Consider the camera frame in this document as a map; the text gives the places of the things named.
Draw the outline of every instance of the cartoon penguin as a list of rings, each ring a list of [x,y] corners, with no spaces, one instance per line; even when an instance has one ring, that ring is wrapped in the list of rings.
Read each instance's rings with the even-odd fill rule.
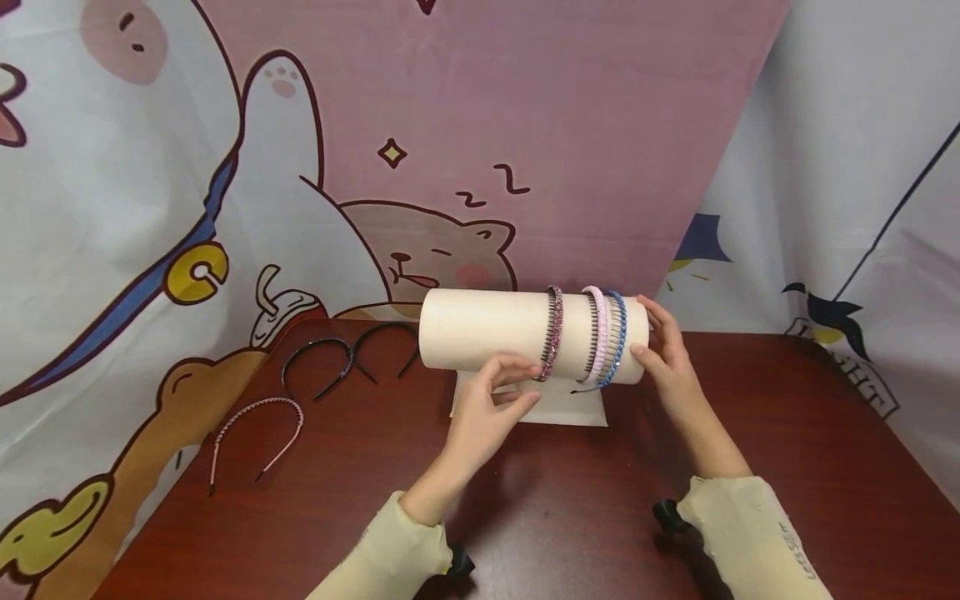
[[[781,293],[786,292],[800,292],[806,295],[806,312],[810,316],[810,320],[819,325],[813,327],[813,337],[817,342],[828,346],[836,344],[846,337],[853,352],[863,360],[870,362],[867,349],[863,344],[863,331],[860,329],[860,325],[850,317],[851,314],[861,310],[863,306],[844,300],[825,300],[814,296],[799,281],[786,286]]]

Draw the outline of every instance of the blue collar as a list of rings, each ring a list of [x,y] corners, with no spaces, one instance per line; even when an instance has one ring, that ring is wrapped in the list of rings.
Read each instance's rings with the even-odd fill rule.
[[[29,396],[60,381],[93,360],[114,338],[120,335],[127,325],[132,323],[137,315],[162,293],[164,278],[170,264],[188,248],[213,239],[216,234],[215,221],[220,215],[224,196],[235,171],[236,158],[228,156],[213,174],[210,189],[204,198],[204,215],[190,232],[172,250],[164,254],[120,292],[60,356],[23,383],[0,395],[0,406]]]

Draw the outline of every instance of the black clamp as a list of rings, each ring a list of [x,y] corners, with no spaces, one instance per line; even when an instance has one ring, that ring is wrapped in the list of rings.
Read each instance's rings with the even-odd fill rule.
[[[446,571],[446,577],[467,577],[475,568],[473,561],[467,556],[467,550],[459,543],[450,546],[453,552],[453,560],[450,562],[450,568]]]
[[[653,507],[654,518],[660,524],[663,533],[672,535],[681,534],[692,525],[684,521],[677,511],[676,500],[661,500]]]

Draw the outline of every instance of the cartoon tongue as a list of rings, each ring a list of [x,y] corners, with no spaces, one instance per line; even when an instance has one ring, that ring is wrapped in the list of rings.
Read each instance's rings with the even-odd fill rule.
[[[0,144],[4,146],[22,146],[23,130],[7,107],[0,105]]]
[[[426,277],[422,275],[408,275],[408,279],[416,283],[417,285],[422,285],[423,287],[440,287],[440,282],[433,277]]]

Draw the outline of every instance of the right hand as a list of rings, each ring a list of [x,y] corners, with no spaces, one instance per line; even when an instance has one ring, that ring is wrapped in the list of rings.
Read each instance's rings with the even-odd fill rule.
[[[709,411],[677,320],[645,296],[637,296],[636,301],[647,309],[647,317],[654,327],[652,337],[660,341],[662,348],[657,354],[642,344],[633,344],[630,353],[657,383],[664,410],[673,420],[695,419],[705,409]]]

